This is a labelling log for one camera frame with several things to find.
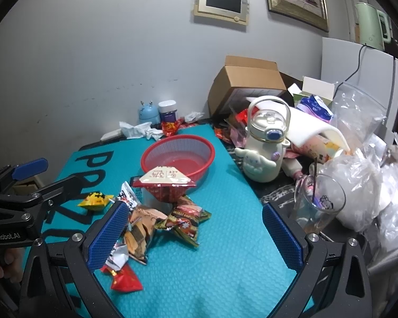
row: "bottle lid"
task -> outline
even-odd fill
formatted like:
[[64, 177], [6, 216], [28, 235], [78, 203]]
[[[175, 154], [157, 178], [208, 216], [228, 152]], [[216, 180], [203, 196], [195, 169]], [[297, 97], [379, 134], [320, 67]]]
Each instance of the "bottle lid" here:
[[165, 100], [158, 104], [158, 109], [160, 113], [172, 112], [177, 110], [177, 105], [175, 100]]

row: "blue and purple package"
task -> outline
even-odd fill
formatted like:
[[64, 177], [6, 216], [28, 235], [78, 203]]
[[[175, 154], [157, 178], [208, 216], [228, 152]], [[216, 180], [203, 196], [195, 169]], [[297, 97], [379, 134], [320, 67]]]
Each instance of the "blue and purple package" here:
[[317, 98], [318, 100], [314, 96], [305, 96], [301, 99], [296, 108], [308, 115], [318, 118], [323, 122], [330, 123], [333, 114], [323, 103], [323, 101], [319, 97]]

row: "teal mat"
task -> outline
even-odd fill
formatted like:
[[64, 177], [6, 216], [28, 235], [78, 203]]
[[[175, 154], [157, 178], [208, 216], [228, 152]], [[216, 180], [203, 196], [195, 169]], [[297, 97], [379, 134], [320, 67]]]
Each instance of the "teal mat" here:
[[[262, 206], [239, 172], [230, 155], [215, 137], [209, 125], [183, 129], [208, 139], [215, 147], [215, 160], [205, 180], [188, 195], [212, 213], [200, 225], [194, 249], [168, 232], [156, 234], [149, 248], [149, 263], [130, 259], [144, 290], [121, 294], [110, 290], [111, 277], [95, 271], [109, 297], [125, 317], [266, 317], [281, 299], [296, 272], [286, 267], [272, 238], [262, 223]], [[85, 192], [117, 194], [121, 183], [142, 174], [140, 158], [153, 141], [127, 140], [86, 151], [75, 152], [60, 173], [62, 179], [72, 173], [103, 169], [104, 180]], [[85, 155], [113, 151], [111, 160], [100, 167], [87, 167]], [[64, 203], [65, 208], [85, 213], [80, 201]], [[88, 226], [55, 214], [49, 228], [86, 230]], [[48, 237], [47, 242], [60, 241]]]

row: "red basket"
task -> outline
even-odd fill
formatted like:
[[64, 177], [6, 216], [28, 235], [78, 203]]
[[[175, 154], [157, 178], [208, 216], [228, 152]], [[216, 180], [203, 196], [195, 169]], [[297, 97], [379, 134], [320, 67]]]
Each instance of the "red basket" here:
[[197, 182], [214, 158], [215, 150], [208, 140], [196, 135], [176, 135], [146, 149], [140, 164], [145, 173], [156, 166], [172, 166]]

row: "yellow candy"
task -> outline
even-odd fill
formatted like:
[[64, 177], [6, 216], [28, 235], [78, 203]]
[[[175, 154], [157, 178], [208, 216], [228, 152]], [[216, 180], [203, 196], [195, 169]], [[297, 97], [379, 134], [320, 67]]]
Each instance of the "yellow candy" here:
[[107, 206], [113, 195], [104, 195], [101, 192], [92, 192], [78, 206], [88, 210], [100, 211]]

